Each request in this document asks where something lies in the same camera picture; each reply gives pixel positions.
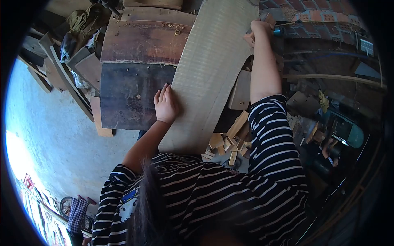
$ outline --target dark wooden board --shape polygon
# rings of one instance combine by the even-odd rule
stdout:
[[[172,82],[174,74],[172,66],[158,64],[103,64],[100,93],[102,127],[148,130],[156,121],[153,97],[165,83]]]
[[[191,27],[161,22],[118,22],[110,18],[101,51],[101,63],[150,63],[178,65]]]

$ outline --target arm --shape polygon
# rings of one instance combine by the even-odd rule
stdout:
[[[282,85],[270,43],[273,26],[254,20],[250,27],[255,33],[255,57],[250,81],[250,103],[253,104],[266,96],[282,93]]]
[[[157,121],[127,152],[122,164],[133,172],[141,173],[145,159],[152,159],[159,143],[178,115],[178,104],[173,96],[171,85],[165,84],[154,96]]]

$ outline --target wood grain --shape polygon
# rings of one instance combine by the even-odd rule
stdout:
[[[344,75],[334,75],[334,74],[284,74],[282,76],[283,78],[289,78],[289,79],[300,79],[300,78],[319,78],[319,79],[330,79],[330,80],[346,80],[346,81],[353,81],[353,82],[359,82],[367,85],[372,85],[376,87],[383,88],[387,90],[387,86],[383,85],[381,86],[380,83],[372,81],[372,80],[367,80],[363,78],[357,78],[357,77],[352,77],[352,76],[344,76]]]
[[[182,9],[183,0],[123,0],[123,6],[150,6],[167,9]]]
[[[251,72],[240,71],[227,103],[229,109],[247,110],[250,102],[250,77]]]
[[[175,36],[175,27],[154,21],[116,23],[112,18],[105,33],[101,63],[150,63],[177,66],[191,27]]]
[[[158,21],[192,27],[196,15],[157,7],[125,7],[121,21]]]
[[[102,137],[113,137],[112,129],[103,128],[101,126],[100,98],[95,96],[90,97],[90,106],[92,107],[98,135]]]
[[[75,70],[80,72],[83,77],[92,85],[92,87],[100,92],[101,81],[101,63],[96,54],[90,54],[75,65]]]
[[[61,79],[58,71],[56,70],[55,65],[51,62],[49,57],[44,59],[44,67],[46,72],[46,77],[49,82],[60,92],[66,91],[67,87],[65,86],[63,80]]]
[[[52,87],[48,84],[48,82],[43,77],[38,76],[38,74],[31,67],[28,67],[27,70],[29,70],[34,80],[46,93],[51,92]]]
[[[257,0],[203,2],[171,86],[184,111],[161,141],[160,152],[205,152],[237,75],[251,54],[243,36],[258,17],[257,6]]]

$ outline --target tire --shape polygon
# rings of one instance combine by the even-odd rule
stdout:
[[[60,215],[66,218],[67,220],[70,218],[71,203],[72,203],[71,196],[67,196],[63,198],[59,203]]]

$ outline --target hand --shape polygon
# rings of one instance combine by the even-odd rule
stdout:
[[[179,106],[171,90],[171,85],[166,83],[162,90],[157,91],[154,96],[154,108],[157,120],[170,125],[175,121],[179,113]]]
[[[267,35],[270,39],[273,36],[274,26],[268,22],[261,21],[259,18],[250,23],[250,29],[256,34]]]

